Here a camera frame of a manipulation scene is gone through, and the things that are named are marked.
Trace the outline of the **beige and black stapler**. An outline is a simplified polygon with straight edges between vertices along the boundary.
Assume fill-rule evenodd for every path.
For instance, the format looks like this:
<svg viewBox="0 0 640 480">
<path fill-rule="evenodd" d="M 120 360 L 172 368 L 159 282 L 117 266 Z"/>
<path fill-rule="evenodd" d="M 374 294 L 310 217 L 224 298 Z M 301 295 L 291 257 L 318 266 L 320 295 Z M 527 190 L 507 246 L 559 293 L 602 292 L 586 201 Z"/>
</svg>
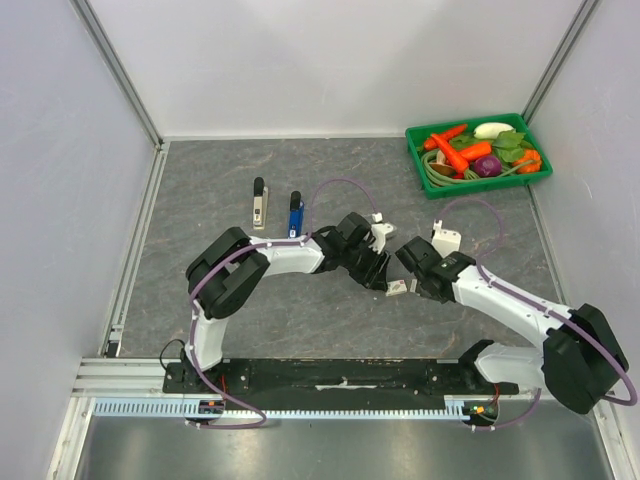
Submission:
<svg viewBox="0 0 640 480">
<path fill-rule="evenodd" d="M 262 177 L 256 177 L 253 182 L 252 226 L 256 230 L 263 230 L 266 226 L 269 189 Z"/>
</svg>

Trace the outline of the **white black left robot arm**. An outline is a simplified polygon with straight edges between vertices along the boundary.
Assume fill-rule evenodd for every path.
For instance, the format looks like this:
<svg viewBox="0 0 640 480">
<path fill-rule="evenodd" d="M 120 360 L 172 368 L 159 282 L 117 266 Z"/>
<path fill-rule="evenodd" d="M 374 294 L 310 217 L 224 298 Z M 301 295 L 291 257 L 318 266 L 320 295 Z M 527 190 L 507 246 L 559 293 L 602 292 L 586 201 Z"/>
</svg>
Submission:
<svg viewBox="0 0 640 480">
<path fill-rule="evenodd" d="M 164 367 L 163 391 L 207 393 L 217 387 L 229 318 L 265 278 L 343 269 L 362 287 L 386 291 L 390 261 L 386 243 L 395 231 L 380 213 L 367 220 L 355 212 L 338 225 L 289 239 L 227 229 L 186 270 L 191 330 L 180 361 Z"/>
</svg>

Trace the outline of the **blue and black stapler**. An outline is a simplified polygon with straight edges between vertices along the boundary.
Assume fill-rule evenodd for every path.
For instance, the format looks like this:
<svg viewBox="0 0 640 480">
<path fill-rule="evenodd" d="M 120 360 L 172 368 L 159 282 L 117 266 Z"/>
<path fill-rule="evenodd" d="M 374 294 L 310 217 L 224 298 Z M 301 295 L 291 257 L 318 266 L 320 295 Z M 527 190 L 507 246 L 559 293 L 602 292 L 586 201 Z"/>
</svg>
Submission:
<svg viewBox="0 0 640 480">
<path fill-rule="evenodd" d="M 304 201 L 301 192 L 294 190 L 290 195 L 289 203 L 289 220 L 288 220 L 288 238 L 297 238 L 302 233 L 302 224 L 304 218 Z"/>
</svg>

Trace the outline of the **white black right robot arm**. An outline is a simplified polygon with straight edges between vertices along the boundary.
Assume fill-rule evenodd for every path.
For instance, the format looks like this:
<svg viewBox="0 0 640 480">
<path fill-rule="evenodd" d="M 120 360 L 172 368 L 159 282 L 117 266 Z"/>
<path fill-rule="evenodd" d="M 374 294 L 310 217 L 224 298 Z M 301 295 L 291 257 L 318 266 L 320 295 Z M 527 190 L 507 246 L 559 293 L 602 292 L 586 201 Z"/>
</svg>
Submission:
<svg viewBox="0 0 640 480">
<path fill-rule="evenodd" d="M 415 237 L 396 252 L 417 280 L 419 294 L 440 303 L 477 310 L 528 341 L 526 347 L 497 342 L 458 368 L 467 392 L 512 383 L 549 392 L 560 404 L 587 414 L 600 401 L 633 406 L 637 390 L 629 363 L 604 313 L 588 303 L 571 308 L 544 300 L 491 274 L 471 257 L 442 256 Z"/>
</svg>

